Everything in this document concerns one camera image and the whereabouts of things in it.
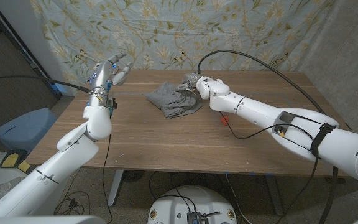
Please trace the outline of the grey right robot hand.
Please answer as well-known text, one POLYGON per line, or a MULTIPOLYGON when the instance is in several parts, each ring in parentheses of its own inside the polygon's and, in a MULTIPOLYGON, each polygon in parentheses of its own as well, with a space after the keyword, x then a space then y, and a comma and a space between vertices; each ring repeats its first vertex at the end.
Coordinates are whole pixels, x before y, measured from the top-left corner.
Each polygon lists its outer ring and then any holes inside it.
POLYGON ((201 77, 202 75, 196 72, 184 74, 182 83, 175 88, 175 91, 196 91, 197 82, 201 77))

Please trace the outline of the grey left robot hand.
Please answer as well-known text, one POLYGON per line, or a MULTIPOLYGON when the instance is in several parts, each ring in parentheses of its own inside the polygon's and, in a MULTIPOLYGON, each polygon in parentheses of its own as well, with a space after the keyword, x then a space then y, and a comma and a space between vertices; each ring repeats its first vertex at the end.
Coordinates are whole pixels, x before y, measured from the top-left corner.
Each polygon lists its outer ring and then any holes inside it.
POLYGON ((133 66, 130 62, 119 73, 114 74, 115 64, 125 56, 126 53, 120 52, 101 62, 91 76, 89 92, 106 91, 108 93, 112 86, 121 86, 127 80, 133 66))

